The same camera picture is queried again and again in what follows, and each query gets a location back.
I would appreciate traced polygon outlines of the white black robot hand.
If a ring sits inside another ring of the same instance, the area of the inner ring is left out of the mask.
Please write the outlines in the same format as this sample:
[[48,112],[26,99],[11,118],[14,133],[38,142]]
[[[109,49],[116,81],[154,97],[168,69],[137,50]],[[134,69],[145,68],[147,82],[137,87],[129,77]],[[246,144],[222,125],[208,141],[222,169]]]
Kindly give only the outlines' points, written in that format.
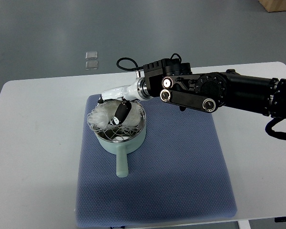
[[120,125],[130,113],[132,108],[131,101],[146,101],[149,99],[151,99],[151,96],[147,92],[145,78],[139,77],[131,85],[116,87],[102,92],[98,104],[113,100],[121,101],[114,117],[109,122],[110,125]]

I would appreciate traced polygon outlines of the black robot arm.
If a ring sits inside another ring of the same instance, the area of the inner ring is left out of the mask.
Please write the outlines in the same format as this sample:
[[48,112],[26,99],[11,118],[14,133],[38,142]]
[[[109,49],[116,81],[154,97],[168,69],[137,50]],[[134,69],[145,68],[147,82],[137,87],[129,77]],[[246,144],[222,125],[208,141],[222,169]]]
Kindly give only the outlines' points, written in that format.
[[286,140],[286,79],[267,79],[240,75],[234,69],[225,72],[193,74],[190,64],[174,53],[132,71],[144,72],[144,83],[136,92],[160,97],[168,104],[212,113],[227,106],[272,117],[265,132]]

